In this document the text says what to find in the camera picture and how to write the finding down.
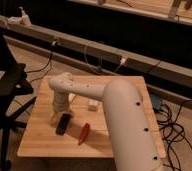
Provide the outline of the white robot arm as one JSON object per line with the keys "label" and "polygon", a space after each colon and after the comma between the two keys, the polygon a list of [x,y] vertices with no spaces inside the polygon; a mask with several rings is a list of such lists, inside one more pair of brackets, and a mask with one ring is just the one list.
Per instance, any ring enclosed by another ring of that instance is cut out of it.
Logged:
{"label": "white robot arm", "polygon": [[107,83],[79,82],[66,72],[53,76],[55,112],[69,108],[69,94],[101,101],[117,171],[164,171],[139,89],[124,79]]}

